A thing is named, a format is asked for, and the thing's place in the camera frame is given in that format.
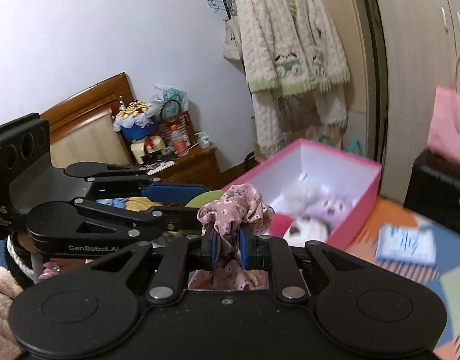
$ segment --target purple plush toy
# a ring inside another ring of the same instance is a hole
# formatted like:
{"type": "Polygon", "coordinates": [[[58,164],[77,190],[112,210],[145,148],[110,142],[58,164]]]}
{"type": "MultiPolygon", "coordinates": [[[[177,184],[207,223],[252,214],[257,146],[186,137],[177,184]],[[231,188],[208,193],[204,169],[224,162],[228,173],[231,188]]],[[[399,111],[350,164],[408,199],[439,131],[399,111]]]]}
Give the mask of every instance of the purple plush toy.
{"type": "Polygon", "coordinates": [[[352,199],[347,196],[327,196],[310,205],[305,210],[305,215],[319,219],[334,229],[347,217],[352,208],[352,199]]]}

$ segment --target white wall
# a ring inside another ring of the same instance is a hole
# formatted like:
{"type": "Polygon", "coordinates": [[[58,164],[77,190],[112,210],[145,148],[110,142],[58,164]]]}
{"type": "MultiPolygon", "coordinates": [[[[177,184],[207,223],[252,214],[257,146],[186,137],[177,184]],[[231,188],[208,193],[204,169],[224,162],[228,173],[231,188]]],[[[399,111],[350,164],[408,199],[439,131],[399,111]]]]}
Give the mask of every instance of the white wall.
{"type": "Polygon", "coordinates": [[[206,0],[0,0],[0,124],[125,71],[141,100],[154,83],[187,91],[221,170],[240,163],[253,107],[221,56],[223,17],[206,0]]]}

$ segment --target teal bag handle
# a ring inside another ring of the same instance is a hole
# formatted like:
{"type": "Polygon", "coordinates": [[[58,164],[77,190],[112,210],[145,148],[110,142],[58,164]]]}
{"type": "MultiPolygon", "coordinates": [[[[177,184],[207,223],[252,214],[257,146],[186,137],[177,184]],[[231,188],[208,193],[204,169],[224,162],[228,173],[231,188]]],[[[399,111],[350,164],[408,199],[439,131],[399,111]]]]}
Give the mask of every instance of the teal bag handle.
{"type": "Polygon", "coordinates": [[[358,139],[354,139],[351,144],[350,144],[350,147],[348,148],[347,152],[349,153],[352,153],[352,154],[355,154],[355,149],[358,149],[358,155],[360,157],[363,157],[363,150],[361,149],[361,145],[360,145],[360,141],[358,139]]]}
{"type": "Polygon", "coordinates": [[[324,140],[325,140],[325,143],[327,143],[329,146],[331,146],[331,147],[336,146],[335,143],[333,142],[333,140],[328,135],[325,135],[325,134],[320,134],[318,136],[317,142],[318,143],[324,143],[324,140]]]}

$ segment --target white and blue package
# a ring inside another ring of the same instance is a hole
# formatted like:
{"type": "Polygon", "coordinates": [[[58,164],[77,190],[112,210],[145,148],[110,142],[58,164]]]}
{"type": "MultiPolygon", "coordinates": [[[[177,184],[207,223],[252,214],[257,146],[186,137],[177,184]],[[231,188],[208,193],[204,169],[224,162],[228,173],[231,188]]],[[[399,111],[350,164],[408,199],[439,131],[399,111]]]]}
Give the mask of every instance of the white and blue package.
{"type": "Polygon", "coordinates": [[[375,260],[434,266],[436,245],[430,230],[383,224],[378,234],[375,260]]]}

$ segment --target pink box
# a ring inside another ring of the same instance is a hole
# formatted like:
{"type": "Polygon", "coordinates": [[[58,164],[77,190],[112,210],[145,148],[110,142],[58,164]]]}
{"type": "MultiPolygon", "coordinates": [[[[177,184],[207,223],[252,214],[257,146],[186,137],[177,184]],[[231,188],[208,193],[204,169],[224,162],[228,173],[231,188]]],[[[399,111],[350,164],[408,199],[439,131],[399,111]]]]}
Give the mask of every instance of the pink box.
{"type": "Polygon", "coordinates": [[[345,250],[375,207],[381,171],[379,163],[367,158],[299,139],[222,190],[232,185],[253,184],[275,212],[288,214],[281,191],[306,173],[322,187],[352,196],[357,201],[327,240],[328,244],[345,250]]]}

